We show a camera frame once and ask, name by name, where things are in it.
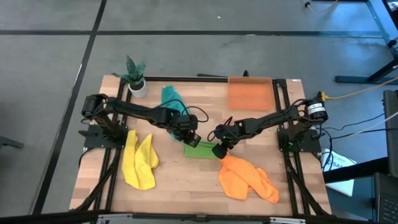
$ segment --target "orange cloth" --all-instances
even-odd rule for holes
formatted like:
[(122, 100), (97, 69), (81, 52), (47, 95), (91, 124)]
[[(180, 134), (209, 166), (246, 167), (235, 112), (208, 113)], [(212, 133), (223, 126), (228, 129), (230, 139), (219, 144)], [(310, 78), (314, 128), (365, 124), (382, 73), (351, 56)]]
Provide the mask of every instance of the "orange cloth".
[(279, 191), (261, 168), (256, 169), (250, 162), (231, 155), (219, 161), (222, 167), (218, 180), (228, 197), (246, 200), (248, 192), (253, 189), (264, 200), (278, 202)]

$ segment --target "yellow cloth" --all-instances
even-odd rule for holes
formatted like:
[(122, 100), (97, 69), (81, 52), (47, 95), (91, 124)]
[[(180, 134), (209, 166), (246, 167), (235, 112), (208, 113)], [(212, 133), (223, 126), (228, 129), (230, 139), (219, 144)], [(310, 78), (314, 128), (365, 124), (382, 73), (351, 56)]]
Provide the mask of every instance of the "yellow cloth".
[(264, 200), (278, 202), (279, 191), (264, 170), (256, 169), (250, 162), (231, 155), (226, 155), (219, 162), (222, 167), (218, 180), (228, 197), (246, 200), (248, 192), (254, 190)]
[(122, 171), (124, 180), (139, 190), (148, 190), (156, 186), (152, 169), (159, 165), (159, 158), (152, 147), (152, 134), (148, 135), (140, 146), (137, 144), (136, 130), (130, 130), (124, 148)]

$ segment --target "translucent orange container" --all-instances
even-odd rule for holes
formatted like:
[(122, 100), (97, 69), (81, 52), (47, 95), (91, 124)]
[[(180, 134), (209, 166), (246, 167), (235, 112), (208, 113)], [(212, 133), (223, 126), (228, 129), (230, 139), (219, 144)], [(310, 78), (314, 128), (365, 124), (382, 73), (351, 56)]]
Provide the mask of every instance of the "translucent orange container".
[(231, 110), (267, 111), (275, 106), (272, 79), (229, 77), (228, 107)]

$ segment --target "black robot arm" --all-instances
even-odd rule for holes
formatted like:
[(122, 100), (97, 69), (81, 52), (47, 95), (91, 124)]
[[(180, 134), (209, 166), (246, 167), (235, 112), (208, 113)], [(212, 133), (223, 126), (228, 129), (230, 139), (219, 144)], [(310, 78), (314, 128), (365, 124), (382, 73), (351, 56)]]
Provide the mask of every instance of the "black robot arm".
[(125, 114), (147, 120), (151, 125), (166, 129), (174, 135), (175, 139), (192, 147), (196, 147), (201, 139), (199, 135), (195, 134), (195, 130), (198, 128), (198, 118), (193, 114), (182, 115), (178, 110), (172, 108), (161, 106), (148, 108), (104, 94), (96, 94), (86, 97), (81, 111), (86, 119), (93, 119), (101, 126), (108, 139), (125, 141), (126, 132), (123, 131), (119, 123), (109, 119), (110, 113)]
[[(216, 127), (214, 135), (221, 140), (213, 148), (213, 153), (220, 159), (224, 158), (228, 149), (232, 149), (240, 140), (251, 139), (260, 134), (264, 129), (286, 123), (288, 121), (298, 121), (287, 128), (289, 142), (302, 140), (304, 132), (316, 124), (322, 124), (328, 119), (324, 102), (319, 98), (311, 100), (298, 100), (288, 108), (271, 113), (261, 118), (246, 118), (237, 120), (230, 125), (232, 117)], [(299, 106), (305, 106), (304, 115), (300, 116)]]

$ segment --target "wooden tabletop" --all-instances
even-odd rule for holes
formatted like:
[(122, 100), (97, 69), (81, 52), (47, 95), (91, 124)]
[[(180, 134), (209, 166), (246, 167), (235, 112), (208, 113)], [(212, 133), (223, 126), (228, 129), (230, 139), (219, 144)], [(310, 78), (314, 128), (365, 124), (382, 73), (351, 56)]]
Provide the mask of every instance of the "wooden tabletop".
[[(131, 102), (154, 107), (161, 102), (162, 87), (173, 85), (181, 95), (184, 103), (204, 109), (210, 120), (198, 125), (197, 133), (206, 139), (208, 133), (218, 124), (233, 116), (235, 119), (258, 118), (270, 111), (234, 111), (227, 105), (227, 83), (203, 82), (147, 82), (148, 95), (144, 98), (132, 98)], [(100, 93), (116, 96), (119, 79), (105, 75)], [(290, 102), (304, 98), (301, 80), (287, 80)], [(191, 110), (199, 119), (205, 116), (197, 110)], [(128, 118), (130, 129), (137, 130), (139, 142), (152, 133), (152, 145), (156, 150), (160, 164), (154, 169), (156, 187), (154, 189), (137, 190), (124, 181), (121, 164), (119, 163), (117, 181), (114, 189), (112, 211), (114, 212), (147, 212), (147, 213), (204, 213), (213, 215), (283, 215), (291, 216), (289, 190), (282, 153), (279, 151), (276, 127), (248, 140), (240, 141), (230, 153), (263, 168), (270, 180), (280, 191), (278, 203), (270, 203), (261, 199), (255, 192), (249, 192), (246, 201), (226, 197), (218, 182), (220, 163), (212, 159), (185, 157), (183, 145), (173, 140), (164, 129), (150, 125), (147, 121)], [(331, 212), (325, 182), (319, 161), (310, 153), (301, 153), (301, 161), (305, 184), (315, 200), (327, 212)], [(77, 176), (70, 208), (79, 206), (97, 184), (104, 149), (95, 149), (84, 156)], [(101, 208), (104, 208), (106, 192), (104, 188)], [(303, 212), (300, 191), (295, 186), (298, 210)]]

